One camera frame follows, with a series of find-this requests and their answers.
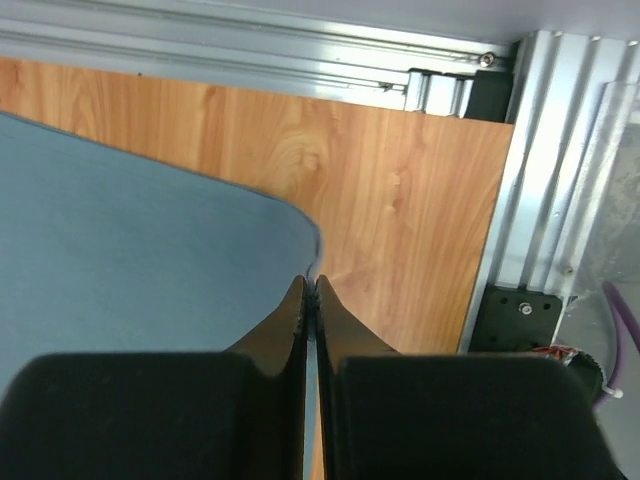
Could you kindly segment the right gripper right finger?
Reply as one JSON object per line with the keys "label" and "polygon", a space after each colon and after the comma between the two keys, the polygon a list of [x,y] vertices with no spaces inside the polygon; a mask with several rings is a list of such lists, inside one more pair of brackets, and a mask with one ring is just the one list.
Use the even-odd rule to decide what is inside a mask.
{"label": "right gripper right finger", "polygon": [[404,355],[315,285],[329,479],[618,479],[578,377],[534,354]]}

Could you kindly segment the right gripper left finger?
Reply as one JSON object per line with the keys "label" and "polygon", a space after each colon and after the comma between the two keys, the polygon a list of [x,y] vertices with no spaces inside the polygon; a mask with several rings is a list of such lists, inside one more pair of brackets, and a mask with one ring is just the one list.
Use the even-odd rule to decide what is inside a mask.
{"label": "right gripper left finger", "polygon": [[1,403],[5,479],[299,479],[307,282],[221,352],[50,354]]}

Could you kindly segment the grey-blue t shirt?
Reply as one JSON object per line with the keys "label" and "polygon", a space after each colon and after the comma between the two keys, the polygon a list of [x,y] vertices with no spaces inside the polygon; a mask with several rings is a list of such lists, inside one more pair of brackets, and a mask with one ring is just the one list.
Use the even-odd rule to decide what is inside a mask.
{"label": "grey-blue t shirt", "polygon": [[221,352],[321,255],[291,204],[1,118],[1,403],[50,354]]}

